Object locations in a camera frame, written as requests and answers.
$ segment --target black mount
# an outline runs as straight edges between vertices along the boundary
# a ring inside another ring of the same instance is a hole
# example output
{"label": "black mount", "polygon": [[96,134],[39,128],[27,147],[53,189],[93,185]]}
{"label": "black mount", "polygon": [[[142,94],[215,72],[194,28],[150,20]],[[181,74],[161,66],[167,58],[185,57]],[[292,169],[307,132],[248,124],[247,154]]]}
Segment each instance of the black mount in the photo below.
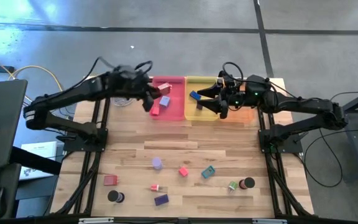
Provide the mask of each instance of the black mount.
{"label": "black mount", "polygon": [[56,138],[65,143],[64,151],[103,152],[106,147],[108,132],[106,128],[98,128],[96,134],[98,138],[94,142],[88,142],[75,133],[67,133],[66,136],[57,136]]}
{"label": "black mount", "polygon": [[300,135],[294,134],[288,137],[288,139],[280,142],[280,144],[273,145],[269,143],[270,130],[259,130],[259,146],[260,151],[263,153],[301,153],[302,144],[300,142]]}

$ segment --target yellow tray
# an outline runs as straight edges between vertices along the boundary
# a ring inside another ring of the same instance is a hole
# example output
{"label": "yellow tray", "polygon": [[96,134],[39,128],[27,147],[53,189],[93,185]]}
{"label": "yellow tray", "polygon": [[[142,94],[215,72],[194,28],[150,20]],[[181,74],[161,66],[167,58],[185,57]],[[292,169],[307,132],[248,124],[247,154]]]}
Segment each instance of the yellow tray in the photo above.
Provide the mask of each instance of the yellow tray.
{"label": "yellow tray", "polygon": [[185,95],[185,117],[189,121],[215,121],[219,118],[218,114],[213,113],[207,108],[198,110],[197,101],[190,96],[191,91],[197,92],[204,88],[211,87],[216,82],[216,77],[186,77],[186,95]]}

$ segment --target wooden table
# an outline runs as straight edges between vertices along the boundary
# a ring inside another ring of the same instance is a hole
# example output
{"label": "wooden table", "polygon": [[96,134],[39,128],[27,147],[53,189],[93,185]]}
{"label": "wooden table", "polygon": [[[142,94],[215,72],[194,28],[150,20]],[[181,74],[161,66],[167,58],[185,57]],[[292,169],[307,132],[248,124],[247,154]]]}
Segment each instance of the wooden table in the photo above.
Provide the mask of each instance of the wooden table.
{"label": "wooden table", "polygon": [[[284,87],[281,78],[272,81]],[[111,104],[107,123],[109,139],[99,167],[93,217],[273,217],[265,157],[257,140],[256,111],[248,123],[167,122],[152,120],[141,104],[141,101],[127,107]],[[79,103],[75,121],[91,121],[93,105],[92,102]],[[275,121],[290,124],[291,113],[275,114]],[[160,171],[152,167],[152,158],[157,156],[163,160]],[[83,157],[83,152],[74,152],[64,160],[52,212],[61,208],[77,187]],[[301,162],[292,154],[282,154],[282,157],[288,187],[302,206],[313,213]],[[216,173],[204,179],[201,172],[209,165],[215,167]],[[180,166],[188,168],[188,177],[178,173]],[[118,175],[118,186],[103,185],[104,175],[108,174]],[[229,193],[230,181],[238,182],[244,177],[253,177],[255,187],[238,188]],[[152,184],[162,186],[162,191],[151,192]],[[109,202],[107,194],[111,190],[123,192],[125,201]],[[284,211],[282,192],[277,193]],[[163,194],[168,194],[169,203],[156,207],[154,198]]]}

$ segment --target gray floor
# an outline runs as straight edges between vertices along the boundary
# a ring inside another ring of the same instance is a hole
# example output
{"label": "gray floor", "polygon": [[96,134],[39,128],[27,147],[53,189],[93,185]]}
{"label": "gray floor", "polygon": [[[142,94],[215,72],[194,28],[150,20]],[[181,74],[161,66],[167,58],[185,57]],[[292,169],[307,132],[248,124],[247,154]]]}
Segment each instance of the gray floor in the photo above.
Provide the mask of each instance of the gray floor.
{"label": "gray floor", "polygon": [[[266,29],[358,30],[358,1],[259,0],[259,3]],[[0,0],[0,23],[258,28],[253,0]],[[295,95],[330,98],[339,92],[358,91],[358,35],[267,35],[267,45],[274,77],[284,78],[287,89]],[[136,65],[153,60],[150,72],[153,76],[216,76],[222,63],[229,60],[238,63],[247,75],[266,76],[259,34],[0,30],[0,62],[16,68],[44,66],[66,88],[83,77],[100,55],[113,64]],[[96,73],[105,70],[100,65]],[[32,98],[58,91],[54,81],[42,71],[24,71],[20,77],[29,81],[27,95]],[[0,74],[0,80],[6,78],[6,74]],[[353,97],[342,95],[336,100],[343,104]],[[294,113],[293,117],[300,120],[307,115]],[[318,136],[317,131],[309,133],[302,140],[304,147]],[[21,119],[15,145],[53,139],[52,133],[26,129]],[[350,174],[354,171],[354,158],[345,134],[327,139],[344,167],[344,174]],[[333,184],[339,178],[336,161],[322,141],[309,152],[308,166],[325,184]],[[317,215],[358,220],[358,182],[342,182],[333,189],[321,187],[311,179],[308,183]]]}

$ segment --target red block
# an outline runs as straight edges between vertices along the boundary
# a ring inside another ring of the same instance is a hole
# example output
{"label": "red block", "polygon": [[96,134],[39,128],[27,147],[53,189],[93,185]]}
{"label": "red block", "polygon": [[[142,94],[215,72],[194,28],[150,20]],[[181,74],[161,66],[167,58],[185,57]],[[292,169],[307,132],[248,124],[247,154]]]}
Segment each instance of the red block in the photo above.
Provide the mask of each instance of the red block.
{"label": "red block", "polygon": [[158,184],[152,184],[150,190],[158,192],[158,188],[159,188]]}
{"label": "red block", "polygon": [[155,106],[152,108],[152,115],[153,116],[158,116],[158,114],[160,114],[160,108],[158,106]]}
{"label": "red block", "polygon": [[117,185],[118,176],[116,175],[105,175],[104,176],[104,185]]}
{"label": "red block", "polygon": [[179,170],[179,173],[183,176],[186,177],[187,174],[189,174],[189,172],[187,171],[187,169],[185,167],[181,167]]}

